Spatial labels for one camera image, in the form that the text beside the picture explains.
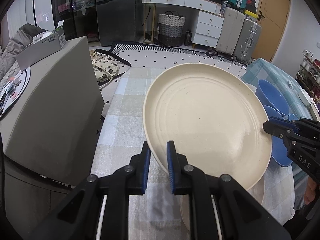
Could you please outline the person right hand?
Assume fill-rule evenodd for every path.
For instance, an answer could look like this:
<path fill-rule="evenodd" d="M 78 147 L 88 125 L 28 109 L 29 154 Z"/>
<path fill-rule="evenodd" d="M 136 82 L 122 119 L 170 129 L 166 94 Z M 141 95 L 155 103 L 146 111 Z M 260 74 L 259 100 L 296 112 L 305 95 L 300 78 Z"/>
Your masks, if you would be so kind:
<path fill-rule="evenodd" d="M 308 177 L 306 190 L 304 193 L 304 203 L 305 205 L 310 204 L 316 196 L 317 183 Z"/>

